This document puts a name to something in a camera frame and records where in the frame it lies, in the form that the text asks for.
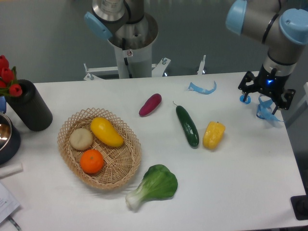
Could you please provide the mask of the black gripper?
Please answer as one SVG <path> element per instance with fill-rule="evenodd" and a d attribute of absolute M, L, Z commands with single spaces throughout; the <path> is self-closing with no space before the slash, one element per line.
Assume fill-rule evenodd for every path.
<path fill-rule="evenodd" d="M 257 76 L 250 71 L 246 72 L 238 89 L 243 93 L 243 102 L 247 101 L 248 94 L 254 92 L 270 97 L 276 105 L 272 111 L 272 115 L 275 115 L 278 109 L 288 110 L 290 108 L 296 93 L 295 89 L 286 89 L 284 87 L 288 78 L 289 75 L 279 76 L 278 68 L 276 67 L 270 71 L 261 67 Z"/>

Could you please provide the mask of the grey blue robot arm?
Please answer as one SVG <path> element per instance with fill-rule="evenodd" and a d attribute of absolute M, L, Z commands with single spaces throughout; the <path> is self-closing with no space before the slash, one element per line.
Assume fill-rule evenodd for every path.
<path fill-rule="evenodd" d="M 245 97 L 259 92 L 289 109 L 295 90 L 284 86 L 308 43 L 308 13 L 281 12 L 282 0 L 237 0 L 226 27 L 267 45 L 268 55 L 259 74 L 247 72 L 239 84 Z M 144 11 L 142 0 L 95 0 L 84 16 L 89 29 L 114 47 L 120 78 L 152 76 L 152 44 L 158 35 L 155 19 Z"/>

